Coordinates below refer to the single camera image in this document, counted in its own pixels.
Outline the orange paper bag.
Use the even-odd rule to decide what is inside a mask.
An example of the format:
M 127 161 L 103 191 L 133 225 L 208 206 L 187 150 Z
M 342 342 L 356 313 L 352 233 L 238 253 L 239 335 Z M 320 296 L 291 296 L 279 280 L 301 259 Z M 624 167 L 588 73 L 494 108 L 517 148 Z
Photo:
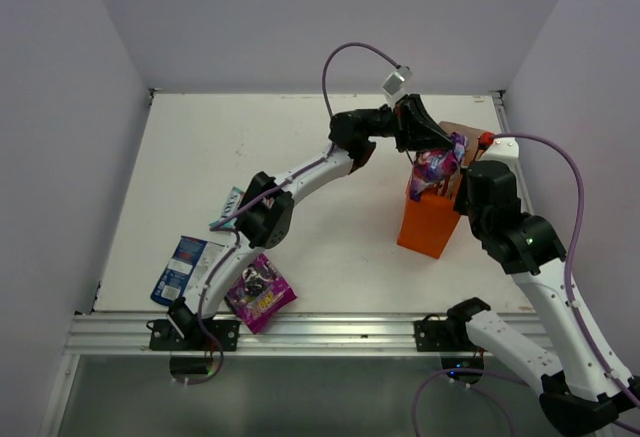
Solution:
M 461 169 L 478 158 L 481 153 L 478 149 L 478 138 L 485 131 L 448 121 L 441 121 L 439 126 L 449 135 L 457 132 L 469 139 L 464 161 L 453 175 L 458 175 L 461 182 Z M 419 202 L 413 201 L 409 198 L 408 183 L 403 221 L 397 237 L 397 244 L 438 259 L 448 244 L 460 218 L 460 214 L 454 210 L 455 199 L 449 200 L 436 194 L 424 193 Z

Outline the purple Fox's candy bag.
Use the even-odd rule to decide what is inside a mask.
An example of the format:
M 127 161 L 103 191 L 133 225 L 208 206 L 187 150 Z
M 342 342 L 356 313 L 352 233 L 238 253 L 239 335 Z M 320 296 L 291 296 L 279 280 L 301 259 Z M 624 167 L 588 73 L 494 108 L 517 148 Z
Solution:
M 457 132 L 450 137 L 450 150 L 429 150 L 418 152 L 409 182 L 409 198 L 419 202 L 424 193 L 438 194 L 447 181 L 458 171 L 464 161 L 469 139 Z

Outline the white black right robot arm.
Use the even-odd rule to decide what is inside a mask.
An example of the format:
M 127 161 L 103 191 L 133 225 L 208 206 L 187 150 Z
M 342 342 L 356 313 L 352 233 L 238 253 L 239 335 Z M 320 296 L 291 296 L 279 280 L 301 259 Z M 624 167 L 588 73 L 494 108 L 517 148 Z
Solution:
M 553 226 L 521 209 L 517 181 L 499 161 L 472 163 L 455 207 L 472 234 L 525 294 L 553 346 L 546 351 L 479 298 L 447 312 L 451 346 L 497 357 L 536 394 L 564 436 L 586 436 L 614 423 L 639 401 L 639 379 L 617 357 L 582 299 Z

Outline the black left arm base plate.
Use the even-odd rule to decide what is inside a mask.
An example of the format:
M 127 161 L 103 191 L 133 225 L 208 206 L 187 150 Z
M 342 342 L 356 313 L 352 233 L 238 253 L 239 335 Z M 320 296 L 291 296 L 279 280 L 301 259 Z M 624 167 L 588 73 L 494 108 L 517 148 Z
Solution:
M 219 343 L 216 350 L 233 352 L 237 348 L 240 322 L 232 319 L 206 319 L 204 325 Z M 146 323 L 151 332 L 149 349 L 152 351 L 205 351 L 213 349 L 211 339 L 198 324 L 189 337 L 183 338 L 167 319 L 155 319 Z

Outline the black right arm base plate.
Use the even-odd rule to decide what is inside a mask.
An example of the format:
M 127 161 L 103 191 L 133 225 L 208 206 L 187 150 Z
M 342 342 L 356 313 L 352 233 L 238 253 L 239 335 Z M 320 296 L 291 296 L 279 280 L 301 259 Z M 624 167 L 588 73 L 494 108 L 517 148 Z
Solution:
M 418 352 L 473 352 L 477 347 L 469 340 L 463 322 L 428 314 L 413 322 L 413 336 Z

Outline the red brown snack bag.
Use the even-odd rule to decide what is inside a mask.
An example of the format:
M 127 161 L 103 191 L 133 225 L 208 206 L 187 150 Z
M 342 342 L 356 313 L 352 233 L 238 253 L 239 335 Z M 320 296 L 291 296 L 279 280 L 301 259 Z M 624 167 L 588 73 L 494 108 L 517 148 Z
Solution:
M 454 200 L 460 183 L 460 177 L 458 175 L 447 177 L 442 181 L 437 189 L 436 195 L 449 200 Z

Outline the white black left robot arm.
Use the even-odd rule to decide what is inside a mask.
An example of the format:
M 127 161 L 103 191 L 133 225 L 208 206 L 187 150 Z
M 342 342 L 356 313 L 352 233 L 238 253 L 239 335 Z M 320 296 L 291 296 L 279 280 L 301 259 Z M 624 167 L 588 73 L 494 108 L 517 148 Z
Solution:
M 166 313 L 172 336 L 185 349 L 201 347 L 215 337 L 206 319 L 214 316 L 243 269 L 259 254 L 279 245 L 287 236 L 295 207 L 326 184 L 364 167 L 376 149 L 374 137 L 392 138 L 400 153 L 440 153 L 456 157 L 460 139 L 443 130 L 428 114 L 421 97 L 404 95 L 394 104 L 356 109 L 330 118 L 329 147 L 319 156 L 276 176 L 257 173 L 245 190 L 238 211 L 214 228 L 231 234 L 230 242 L 212 267 Z

